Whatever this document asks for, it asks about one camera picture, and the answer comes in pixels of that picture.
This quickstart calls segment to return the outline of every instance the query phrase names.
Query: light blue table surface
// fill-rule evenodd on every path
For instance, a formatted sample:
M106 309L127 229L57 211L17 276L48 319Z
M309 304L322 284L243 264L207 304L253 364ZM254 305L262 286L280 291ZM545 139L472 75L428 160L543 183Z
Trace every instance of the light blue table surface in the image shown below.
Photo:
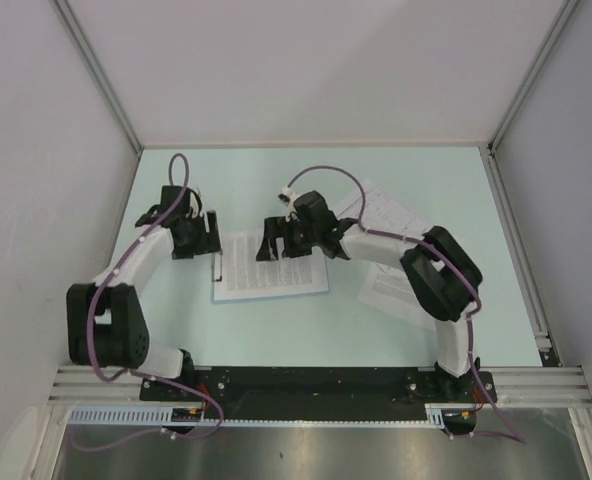
M483 311L475 317L483 365L540 365L538 351L480 154L476 148L299 148L181 150L191 186L223 230L262 228L284 214L276 199L304 167L344 167L370 179L459 238L483 272ZM171 150L145 150L123 218L114 260L134 238L134 222L160 200ZM175 168L182 180L181 162ZM303 177L330 207L353 190L333 172ZM361 304L366 262L328 260L327 295L214 304L211 256L166 260L140 300L153 339L189 350L199 365L424 366L435 334Z

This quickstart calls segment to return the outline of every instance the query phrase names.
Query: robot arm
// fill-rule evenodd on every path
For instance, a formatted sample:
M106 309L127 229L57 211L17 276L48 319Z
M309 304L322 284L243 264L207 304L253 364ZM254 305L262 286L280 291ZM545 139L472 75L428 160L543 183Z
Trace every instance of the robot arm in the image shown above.
M329 258L361 259L403 270L421 307L436 320L438 367L454 378L468 373L467 326L461 317L473 299L450 269L421 245L364 232L355 219L337 219L318 192L296 195L284 189L279 198L287 204L288 215L265 219L256 260L278 259L276 239L283 238L283 257L309 255L317 246ZM433 227L423 239L478 288L480 270L446 229Z
M216 213L202 212L200 197L191 189L173 212L146 236L152 225L180 194L181 187L164 186L161 202L152 206L136 222L139 246L100 295L95 316L108 313L110 324L96 323L94 345L101 366L119 366L148 375L178 378L193 373L188 352L149 339L147 324L138 300L158 265L170 256L188 259L221 250ZM67 292L69 356L80 365L89 365L86 326L91 299L107 278L110 267L91 283L74 284Z

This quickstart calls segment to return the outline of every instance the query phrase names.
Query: white wall panel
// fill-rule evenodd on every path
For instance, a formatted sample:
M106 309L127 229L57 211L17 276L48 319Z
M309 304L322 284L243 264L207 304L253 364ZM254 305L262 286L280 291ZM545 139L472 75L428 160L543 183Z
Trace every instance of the white wall panel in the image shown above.
M47 0L0 0L0 441L66 359L136 161Z
M592 391L592 1L499 149L549 321Z
M562 0L71 0L139 139L485 142Z

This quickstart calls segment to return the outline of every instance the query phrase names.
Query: paper sheet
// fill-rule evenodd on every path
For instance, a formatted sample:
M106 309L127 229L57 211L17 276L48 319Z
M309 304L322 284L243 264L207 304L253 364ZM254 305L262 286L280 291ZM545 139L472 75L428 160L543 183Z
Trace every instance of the paper sheet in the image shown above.
M432 227L427 220L387 194L374 182L362 182L367 196L363 223L367 227L420 237ZM360 192L355 190L334 208L337 217L357 217L360 210ZM373 264L358 294L358 301L391 315L408 320L418 326L435 330L434 319L418 304L405 274L398 269Z
M325 256L319 248L312 255L257 262L256 253L263 240L263 230L224 232L221 234L223 256L215 262L214 301L249 300L268 297L304 295L329 291ZM278 251L283 251L278 239Z

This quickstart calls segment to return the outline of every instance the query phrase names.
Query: black mounting base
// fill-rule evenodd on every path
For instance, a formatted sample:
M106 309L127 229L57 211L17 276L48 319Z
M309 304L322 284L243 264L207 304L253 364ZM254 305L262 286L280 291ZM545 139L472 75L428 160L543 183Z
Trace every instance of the black mounting base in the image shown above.
M492 375L480 376L495 400ZM446 384L444 372L413 367L199 367L192 386L204 386L230 420L409 421L426 419L427 403L476 403L471 380ZM157 382L143 386L140 399L198 400ZM209 408L206 417L217 412Z
M443 423L453 435L467 435L476 427L475 411L443 410L442 413Z

